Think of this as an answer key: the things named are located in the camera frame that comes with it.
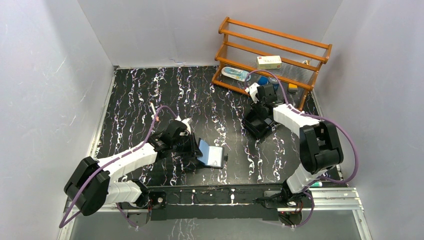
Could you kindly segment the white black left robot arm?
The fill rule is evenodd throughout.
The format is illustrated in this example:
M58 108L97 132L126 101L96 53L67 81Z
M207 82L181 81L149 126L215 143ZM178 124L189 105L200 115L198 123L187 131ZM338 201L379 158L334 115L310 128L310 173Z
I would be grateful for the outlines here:
M137 208L151 204L150 190L139 180L119 182L119 178L155 162L180 156L195 159L203 154L191 129L191 118L172 120L164 131L116 155L83 158L64 187L66 195L84 216L103 205L130 203Z

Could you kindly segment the black leather card holder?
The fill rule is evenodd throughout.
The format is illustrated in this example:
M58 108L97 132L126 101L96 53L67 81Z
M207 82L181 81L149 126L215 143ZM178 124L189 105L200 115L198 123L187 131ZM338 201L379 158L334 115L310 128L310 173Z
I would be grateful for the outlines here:
M222 146L209 145L206 141L199 138L198 148L201 156L197 157L197 160L206 167L223 169L227 155L225 155L225 149Z

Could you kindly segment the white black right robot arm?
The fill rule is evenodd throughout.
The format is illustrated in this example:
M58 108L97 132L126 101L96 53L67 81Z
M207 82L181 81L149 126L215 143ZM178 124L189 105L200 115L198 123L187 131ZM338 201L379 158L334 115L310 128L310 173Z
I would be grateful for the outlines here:
M300 164L282 184L281 192L259 198L278 199L295 207L319 176L340 164L343 151L336 126L326 120L306 116L292 104L279 101L272 85L252 84L246 89L252 99L245 128L260 139L276 124L283 125L299 138Z

